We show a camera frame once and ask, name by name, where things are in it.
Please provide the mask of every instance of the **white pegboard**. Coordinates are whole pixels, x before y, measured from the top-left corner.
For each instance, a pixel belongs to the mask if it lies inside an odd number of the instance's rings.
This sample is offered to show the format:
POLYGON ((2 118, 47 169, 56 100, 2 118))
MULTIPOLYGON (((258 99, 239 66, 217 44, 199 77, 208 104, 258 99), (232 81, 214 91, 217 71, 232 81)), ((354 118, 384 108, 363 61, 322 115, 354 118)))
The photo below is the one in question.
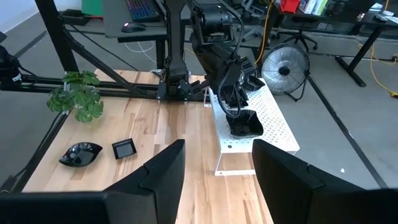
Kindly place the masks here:
POLYGON ((217 96, 210 90, 210 101, 215 117, 216 132, 221 153, 251 152, 254 139, 262 139, 283 151, 297 152, 300 147, 267 85, 258 91, 246 92, 249 106, 254 110, 264 128, 264 134, 255 138, 235 139, 229 130, 226 115, 218 104, 217 96))

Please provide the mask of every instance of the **gray floor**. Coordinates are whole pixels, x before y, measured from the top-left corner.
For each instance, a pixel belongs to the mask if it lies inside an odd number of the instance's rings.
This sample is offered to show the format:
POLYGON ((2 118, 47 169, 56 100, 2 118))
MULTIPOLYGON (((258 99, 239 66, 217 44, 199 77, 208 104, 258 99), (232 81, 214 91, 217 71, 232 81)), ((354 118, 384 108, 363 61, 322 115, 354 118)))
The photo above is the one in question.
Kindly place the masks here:
MULTIPOLYGON (((83 30, 103 31, 100 22, 91 22, 83 30)), ((35 15, 9 31, 4 46, 14 54, 45 30, 39 15, 35 15)), ((129 67, 87 41, 80 34, 73 36, 90 52, 106 62, 113 69, 129 70, 129 67)), ((139 70, 150 70, 155 64, 140 53, 130 52, 124 44, 100 35, 90 35, 92 39, 121 58, 136 66, 139 70)), ((314 37, 319 42, 317 52, 329 54, 355 55, 358 51, 356 38, 314 37)), ((246 45, 259 45, 260 39, 246 42, 246 45)), ((144 49, 150 42, 143 42, 144 49)), ((140 50, 136 43, 128 46, 140 50)), ((154 49, 147 52, 155 59, 154 49)), ((241 49, 241 55, 253 56, 248 49, 241 49)), ((380 40, 376 44, 376 55, 390 58, 398 53, 398 45, 391 41, 380 40)), ((81 70, 94 71, 95 67, 78 55, 81 70)), ((398 187, 398 158, 395 130, 398 125, 395 112, 398 101, 391 98, 372 78, 369 60, 363 60, 357 67, 357 73, 368 84, 358 87, 345 74, 331 57, 311 55, 311 73, 334 109, 357 140, 362 150, 372 162, 389 187, 398 187)), ((45 77, 62 77, 63 69, 48 35, 28 50, 21 58, 21 64, 34 73, 45 77)), ((196 57, 186 52, 186 63, 194 74, 202 74, 203 69, 196 57)), ((396 65, 384 65, 374 62, 374 70, 380 81, 390 88, 398 90, 396 65)), ((291 127, 301 150, 296 156, 319 168, 350 181, 365 189, 378 188, 377 183, 358 157, 350 143, 344 137, 329 112, 310 85, 304 98, 295 103, 287 96, 277 96, 289 126, 291 127)), ((55 117, 45 102, 46 94, 38 93, 0 93, 0 183, 9 175, 23 168, 34 153, 36 147, 55 117)))

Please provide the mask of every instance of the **wooden tabletop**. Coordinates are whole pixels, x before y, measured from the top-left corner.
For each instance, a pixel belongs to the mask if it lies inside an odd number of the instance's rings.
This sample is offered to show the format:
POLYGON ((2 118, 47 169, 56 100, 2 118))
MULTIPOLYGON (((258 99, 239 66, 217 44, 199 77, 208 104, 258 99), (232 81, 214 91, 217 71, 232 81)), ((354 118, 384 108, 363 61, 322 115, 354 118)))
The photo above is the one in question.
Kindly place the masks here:
MULTIPOLYGON (((118 73, 130 82, 158 83, 156 76, 148 72, 118 73)), ((96 74, 101 80, 111 81, 99 70, 96 74)), ((201 78, 192 76, 193 80, 201 78)), ((176 223, 272 223, 255 175, 214 176, 220 150, 211 108, 194 102, 112 97, 102 100, 104 113, 90 124, 79 123, 72 112, 24 192, 103 190, 175 140, 185 139, 185 181, 176 223), (111 144, 128 138, 133 139, 137 154, 116 160, 111 144), (103 146, 92 164, 72 168, 58 162, 71 145, 82 141, 103 146)), ((251 159, 244 155, 232 158, 230 163, 251 164, 251 159)))

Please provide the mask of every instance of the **desk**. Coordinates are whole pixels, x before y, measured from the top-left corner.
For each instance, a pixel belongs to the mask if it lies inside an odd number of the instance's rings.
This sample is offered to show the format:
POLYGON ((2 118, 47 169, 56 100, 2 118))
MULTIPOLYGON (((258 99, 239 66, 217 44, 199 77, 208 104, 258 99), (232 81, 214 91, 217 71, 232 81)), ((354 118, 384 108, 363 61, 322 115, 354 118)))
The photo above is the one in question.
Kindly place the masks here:
MULTIPOLYGON (((129 82, 158 83, 147 72, 118 71, 129 82)), ((111 81, 100 71, 99 79, 111 81)), ((203 77, 193 77, 192 81, 203 77)), ((24 192, 103 190, 143 165, 176 139, 186 139, 185 182, 177 215, 187 223, 272 223, 256 176, 214 176, 218 155, 213 112, 203 103, 103 97, 104 113, 91 124, 73 113, 25 185, 24 192), (114 158, 111 143, 133 138, 137 154, 114 158), (96 160, 82 168, 58 162, 68 147, 91 141, 103 146, 96 160)), ((225 165, 250 164, 247 154, 225 165)))
POLYGON ((373 33, 368 37, 367 41, 365 44, 361 47, 359 52, 355 55, 354 59, 351 61, 351 63, 348 65, 341 57, 335 57, 336 61, 343 67, 343 69, 350 75, 350 77, 360 86, 360 87, 366 87, 366 83, 359 77, 359 75, 356 74, 354 71, 358 63, 362 60, 362 58, 365 56, 366 52, 371 48, 373 43, 376 41, 376 39, 380 36, 382 31, 384 29, 398 29, 398 24, 395 22, 392 22, 388 20, 385 23, 378 22, 373 19, 375 15, 378 14, 378 12, 367 12, 365 13, 365 16, 359 21, 353 21, 351 19, 347 19, 345 17, 329 17, 325 14, 322 14, 320 16, 315 16, 311 14, 304 14, 300 9, 297 9, 295 14, 289 13, 289 12, 283 12, 281 11, 279 4, 274 3, 274 10, 272 10, 272 20, 271 23, 272 25, 277 23, 276 17, 277 16, 295 16, 295 17, 304 17, 304 18, 311 18, 311 19, 317 19, 319 21, 333 21, 333 22, 347 22, 347 23, 354 23, 357 26, 363 26, 363 25, 373 25, 376 26, 376 28, 373 30, 373 33))
MULTIPOLYGON (((123 33, 121 31, 123 24, 131 22, 131 16, 126 6, 126 0, 103 0, 103 14, 105 36, 107 38, 117 38, 119 43, 138 42, 138 41, 156 41, 156 62, 157 68, 164 68, 165 60, 165 41, 167 40, 167 29, 165 21, 150 22, 144 31, 123 33)), ((185 26, 190 24, 190 10, 184 6, 181 12, 182 36, 185 37, 185 26)))

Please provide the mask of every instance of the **green leaves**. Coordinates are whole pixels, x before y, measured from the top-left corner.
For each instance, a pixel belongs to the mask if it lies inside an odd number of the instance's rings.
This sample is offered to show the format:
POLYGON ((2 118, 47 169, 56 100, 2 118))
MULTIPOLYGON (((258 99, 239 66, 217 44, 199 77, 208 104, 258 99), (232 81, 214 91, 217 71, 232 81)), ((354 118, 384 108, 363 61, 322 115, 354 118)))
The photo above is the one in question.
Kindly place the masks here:
POLYGON ((53 112, 70 111, 77 108, 76 120, 87 123, 103 114, 104 102, 98 90, 91 85, 99 85, 100 80, 92 72, 68 72, 62 79, 70 84, 70 91, 57 88, 51 92, 47 102, 48 108, 53 112))

